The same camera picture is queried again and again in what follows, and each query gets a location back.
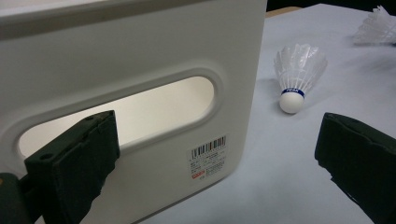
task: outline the table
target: table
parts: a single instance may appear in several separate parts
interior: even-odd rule
[[[316,5],[265,20],[243,159],[234,173],[144,224],[373,223],[318,166],[314,151],[325,112],[359,119],[396,137],[396,48],[356,47],[368,12]],[[320,47],[329,65],[296,115],[278,107],[273,59],[286,45]]]

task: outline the shuttlecock cork base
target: shuttlecock cork base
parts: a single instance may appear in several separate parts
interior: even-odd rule
[[[282,89],[279,105],[288,113],[298,113],[306,93],[323,74],[327,66],[325,55],[308,44],[285,47],[277,53],[274,68]]]

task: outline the plastic container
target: plastic container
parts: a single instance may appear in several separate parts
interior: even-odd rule
[[[204,77],[214,90],[209,107],[121,145],[83,223],[132,223],[220,181],[244,150],[265,6],[157,0],[2,9],[0,172],[25,175],[19,140],[38,124]]]

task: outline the sticker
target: sticker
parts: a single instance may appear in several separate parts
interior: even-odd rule
[[[226,135],[187,151],[192,180],[204,180],[220,172],[226,159]]]

